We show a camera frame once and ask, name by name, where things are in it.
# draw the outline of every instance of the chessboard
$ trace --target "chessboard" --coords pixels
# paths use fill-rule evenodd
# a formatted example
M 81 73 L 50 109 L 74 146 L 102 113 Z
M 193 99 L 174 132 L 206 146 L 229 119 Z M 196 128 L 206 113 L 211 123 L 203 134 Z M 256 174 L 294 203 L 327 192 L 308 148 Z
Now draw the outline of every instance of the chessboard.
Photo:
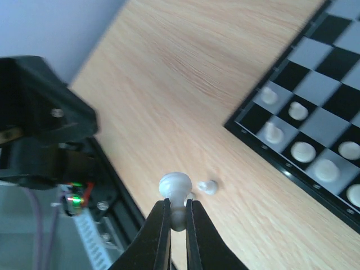
M 360 1 L 326 1 L 225 127 L 360 233 Z

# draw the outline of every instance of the chess piece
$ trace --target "chess piece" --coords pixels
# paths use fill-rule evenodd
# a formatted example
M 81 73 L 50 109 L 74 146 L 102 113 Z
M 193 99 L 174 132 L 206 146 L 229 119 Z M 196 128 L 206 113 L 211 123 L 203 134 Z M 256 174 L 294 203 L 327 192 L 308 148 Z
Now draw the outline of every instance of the chess piece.
M 159 192 L 171 203 L 171 228 L 174 231 L 181 232 L 186 228 L 184 201 L 191 190 L 191 180 L 184 173 L 169 173 L 160 180 Z
M 315 148 L 307 142 L 294 143 L 290 152 L 294 159 L 302 163 L 308 163 L 316 156 Z
M 343 142 L 339 146 L 339 153 L 346 159 L 357 160 L 360 158 L 360 145 L 355 142 Z
M 200 191 L 203 191 L 206 194 L 214 195 L 218 191 L 218 184 L 214 180 L 210 180 L 207 182 L 199 182 L 197 187 Z
M 187 200 L 196 200 L 196 195 L 193 192 L 190 192 L 184 201 L 184 206 L 186 206 Z
M 301 121 L 308 117 L 309 111 L 298 102 L 292 102 L 289 108 L 289 115 L 295 120 Z
M 354 184 L 349 187 L 346 196 L 353 205 L 360 207 L 360 184 Z
M 277 93 L 272 91 L 269 87 L 264 87 L 261 92 L 261 99 L 265 104 L 273 105 L 277 102 Z
M 329 159 L 321 159 L 314 166 L 315 176 L 322 182 L 336 181 L 340 175 L 339 168 Z
M 277 144 L 284 138 L 284 133 L 280 128 L 277 128 L 273 123 L 266 122 L 265 124 L 265 139 L 272 143 Z

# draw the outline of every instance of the black square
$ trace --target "black square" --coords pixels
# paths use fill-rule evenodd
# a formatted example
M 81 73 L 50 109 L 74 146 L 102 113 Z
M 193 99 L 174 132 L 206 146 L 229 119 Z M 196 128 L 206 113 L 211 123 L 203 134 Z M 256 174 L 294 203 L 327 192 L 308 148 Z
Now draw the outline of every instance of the black square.
M 237 122 L 252 133 L 257 134 L 272 115 L 273 114 L 271 112 L 265 110 L 258 104 L 253 104 L 245 116 Z
M 360 207 L 357 207 L 355 205 L 353 205 L 347 196 L 347 192 L 349 187 L 351 187 L 352 185 L 358 185 L 360 184 L 360 174 L 358 176 L 355 177 L 355 179 L 353 181 L 350 182 L 350 184 L 348 184 L 348 186 L 346 188 L 344 188 L 343 191 L 341 191 L 341 193 L 339 194 L 339 197 L 342 198 L 344 201 L 346 201 L 348 204 L 350 204 L 352 207 L 354 207 L 355 209 L 360 210 Z
M 298 121 L 298 120 L 295 120 L 294 118 L 292 118 L 290 115 L 289 115 L 289 108 L 290 108 L 290 105 L 291 103 L 293 102 L 298 102 L 300 103 L 301 105 L 303 105 L 305 108 L 308 109 L 309 111 L 309 115 L 307 118 L 305 118 L 304 120 L 302 121 Z M 288 103 L 282 108 L 282 110 L 278 113 L 278 117 L 281 118 L 282 120 L 284 120 L 285 122 L 288 122 L 290 125 L 292 125 L 293 127 L 295 128 L 300 128 L 300 126 L 302 125 L 302 123 L 304 121 L 306 121 L 310 114 L 312 112 L 314 112 L 314 110 L 317 108 L 317 106 L 315 104 L 312 104 L 310 101 L 308 100 L 305 100 L 303 99 L 302 97 L 299 97 L 297 95 L 293 95 L 293 97 L 288 101 Z
M 327 15 L 310 38 L 332 45 L 352 21 Z
M 355 125 L 350 125 L 347 130 L 336 140 L 336 142 L 331 146 L 331 150 L 338 155 L 339 153 L 339 146 L 343 142 L 355 142 L 360 145 L 360 128 Z M 360 159 L 358 160 L 349 160 L 352 164 L 357 167 L 360 167 Z
M 292 154 L 291 154 L 291 148 L 292 146 L 296 143 L 296 142 L 307 142 L 308 144 L 312 145 L 315 150 L 316 150 L 316 156 L 318 156 L 324 149 L 325 147 L 322 146 L 320 143 L 318 143 L 317 141 L 311 139 L 309 136 L 305 135 L 302 132 L 299 132 L 299 134 L 289 143 L 289 145 L 287 146 L 287 148 L 285 148 L 282 152 L 282 154 L 288 158 L 289 160 L 291 160 L 292 163 L 294 163 L 295 165 L 297 165 L 298 167 L 300 167 L 302 170 L 306 170 L 307 167 L 310 166 L 311 162 L 308 163 L 302 163 L 297 161 L 296 159 L 293 158 Z
M 360 110 L 360 91 L 342 84 L 323 105 L 323 108 L 346 121 L 351 121 Z
M 287 90 L 293 91 L 296 86 L 308 74 L 309 69 L 289 61 L 284 69 L 278 74 L 274 83 L 282 86 Z
M 342 80 L 359 59 L 360 55 L 357 53 L 334 48 L 316 71 L 335 80 Z

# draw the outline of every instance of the white wall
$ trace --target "white wall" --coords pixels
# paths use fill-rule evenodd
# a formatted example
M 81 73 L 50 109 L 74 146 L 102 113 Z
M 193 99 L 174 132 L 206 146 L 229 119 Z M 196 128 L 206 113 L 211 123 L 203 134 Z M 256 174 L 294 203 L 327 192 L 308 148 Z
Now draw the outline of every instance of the white wall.
M 70 83 L 125 0 L 0 0 L 0 57 L 45 57 Z

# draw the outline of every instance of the small white object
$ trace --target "small white object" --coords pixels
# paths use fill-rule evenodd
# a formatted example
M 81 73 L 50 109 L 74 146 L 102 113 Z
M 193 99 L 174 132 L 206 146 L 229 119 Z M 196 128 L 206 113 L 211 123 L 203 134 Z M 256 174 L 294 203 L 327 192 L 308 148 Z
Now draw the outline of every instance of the small white object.
M 96 206 L 100 211 L 107 211 L 109 208 L 109 204 L 106 201 L 99 201 Z
M 295 120 L 301 121 L 308 117 L 309 111 L 303 105 L 294 101 L 290 104 L 289 115 Z
M 61 109 L 52 109 L 51 116 L 56 118 L 61 118 L 64 116 L 64 111 Z
M 189 195 L 187 195 L 187 197 L 185 198 L 184 206 L 186 206 L 187 200 L 196 200 L 196 195 L 190 192 Z
M 356 142 L 343 142 L 339 146 L 339 153 L 349 160 L 360 159 L 360 145 Z
M 16 186 L 16 184 L 0 180 L 0 186 Z
M 277 128 L 273 123 L 266 122 L 265 124 L 265 139 L 272 143 L 280 143 L 284 138 L 284 133 L 280 128 Z
M 360 207 L 360 184 L 349 187 L 346 195 L 353 205 Z
M 60 206 L 60 205 L 61 205 L 60 202 L 52 202 L 52 203 L 50 203 L 50 206 L 51 206 L 51 207 L 58 207 L 58 206 Z
M 269 87 L 264 87 L 261 92 L 261 99 L 268 105 L 273 105 L 277 102 L 277 93 L 272 91 Z
M 214 195 L 219 189 L 218 183 L 214 180 L 210 180 L 207 182 L 199 182 L 197 183 L 197 187 L 200 191 L 208 195 Z
M 315 148 L 307 142 L 295 142 L 290 152 L 294 159 L 302 163 L 310 162 L 316 156 Z
M 110 236 L 109 233 L 104 232 L 104 233 L 101 235 L 101 238 L 102 238 L 105 242 L 107 242 L 107 241 L 109 241 L 109 240 L 111 239 L 111 236 Z
M 159 183 L 159 192 L 169 198 L 171 207 L 171 228 L 181 232 L 186 229 L 185 198 L 192 190 L 192 183 L 184 173 L 169 173 L 163 176 Z
M 315 176 L 322 182 L 334 182 L 339 178 L 340 170 L 329 159 L 321 159 L 314 165 Z

